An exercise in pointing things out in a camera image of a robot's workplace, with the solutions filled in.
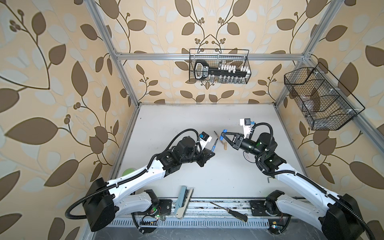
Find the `blue pen cap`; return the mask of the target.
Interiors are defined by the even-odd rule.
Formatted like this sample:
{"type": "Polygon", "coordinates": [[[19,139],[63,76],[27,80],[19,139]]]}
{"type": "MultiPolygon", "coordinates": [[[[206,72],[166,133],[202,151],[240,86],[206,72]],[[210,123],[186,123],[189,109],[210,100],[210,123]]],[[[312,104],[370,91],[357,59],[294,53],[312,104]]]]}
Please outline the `blue pen cap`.
{"type": "Polygon", "coordinates": [[[226,129],[222,131],[222,133],[221,133],[221,135],[220,135],[220,140],[221,140],[221,141],[223,141],[223,139],[224,139],[224,134],[227,133],[227,131],[228,131],[228,130],[226,130],[226,129]]]}

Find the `blue pen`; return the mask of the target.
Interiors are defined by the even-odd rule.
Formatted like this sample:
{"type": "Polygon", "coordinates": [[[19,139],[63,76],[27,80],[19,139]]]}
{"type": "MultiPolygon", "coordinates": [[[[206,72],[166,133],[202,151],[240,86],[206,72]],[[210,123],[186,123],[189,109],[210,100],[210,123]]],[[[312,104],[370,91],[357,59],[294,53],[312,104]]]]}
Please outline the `blue pen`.
{"type": "Polygon", "coordinates": [[[215,151],[215,148],[216,148],[216,145],[217,145],[218,140],[219,140],[219,138],[217,138],[217,139],[215,140],[215,143],[214,143],[214,145],[212,146],[212,149],[211,149],[212,152],[215,151]]]}

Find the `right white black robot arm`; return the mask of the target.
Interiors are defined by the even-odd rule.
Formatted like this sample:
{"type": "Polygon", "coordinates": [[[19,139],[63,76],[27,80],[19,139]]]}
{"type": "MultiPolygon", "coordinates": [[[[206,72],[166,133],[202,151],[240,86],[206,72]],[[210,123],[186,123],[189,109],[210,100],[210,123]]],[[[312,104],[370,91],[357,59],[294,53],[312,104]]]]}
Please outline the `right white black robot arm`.
{"type": "Polygon", "coordinates": [[[352,196],[341,196],[322,187],[276,154],[278,144],[270,124],[257,123],[249,129],[247,134],[224,130],[221,138],[234,149],[254,155],[262,174],[285,183],[308,200],[304,203],[282,191],[274,191],[266,198],[273,208],[312,225],[328,240],[357,240],[363,233],[371,240],[376,238],[352,196]]]}

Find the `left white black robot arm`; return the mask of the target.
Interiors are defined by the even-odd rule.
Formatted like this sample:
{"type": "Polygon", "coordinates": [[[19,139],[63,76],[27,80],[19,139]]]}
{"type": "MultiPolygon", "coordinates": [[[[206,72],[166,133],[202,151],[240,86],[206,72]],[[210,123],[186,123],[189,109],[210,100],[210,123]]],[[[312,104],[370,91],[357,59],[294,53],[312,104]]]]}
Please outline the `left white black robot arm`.
{"type": "Polygon", "coordinates": [[[206,149],[212,137],[205,132],[186,129],[183,133],[193,132],[196,138],[183,137],[176,145],[171,140],[164,151],[154,154],[149,163],[120,178],[104,181],[95,180],[87,194],[70,205],[65,217],[69,220],[88,221],[92,232],[108,226],[120,215],[137,212],[156,212],[159,199],[153,190],[145,190],[141,194],[135,192],[145,185],[163,179],[178,171],[183,164],[197,163],[203,167],[215,153],[206,149]]]}

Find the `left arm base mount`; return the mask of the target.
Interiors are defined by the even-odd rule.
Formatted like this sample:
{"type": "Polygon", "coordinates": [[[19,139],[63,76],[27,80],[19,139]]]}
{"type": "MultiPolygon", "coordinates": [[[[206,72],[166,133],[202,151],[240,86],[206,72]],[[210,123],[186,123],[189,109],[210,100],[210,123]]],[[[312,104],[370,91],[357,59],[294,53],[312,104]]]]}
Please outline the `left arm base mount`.
{"type": "Polygon", "coordinates": [[[131,215],[135,227],[144,235],[152,233],[161,222],[166,220],[166,216],[169,216],[171,211],[172,200],[164,199],[145,212],[136,212],[131,215]]]}

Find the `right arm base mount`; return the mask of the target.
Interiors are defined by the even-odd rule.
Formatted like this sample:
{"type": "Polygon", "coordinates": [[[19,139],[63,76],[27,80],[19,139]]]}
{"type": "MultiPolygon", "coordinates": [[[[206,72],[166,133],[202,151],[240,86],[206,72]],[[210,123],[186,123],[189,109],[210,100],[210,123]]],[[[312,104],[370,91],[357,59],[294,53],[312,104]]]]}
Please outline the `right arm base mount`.
{"type": "Polygon", "coordinates": [[[277,207],[277,199],[285,193],[275,190],[264,200],[251,200],[250,207],[254,217],[277,217],[278,221],[269,220],[268,231],[272,235],[282,235],[288,228],[292,216],[284,214],[277,207]]]}

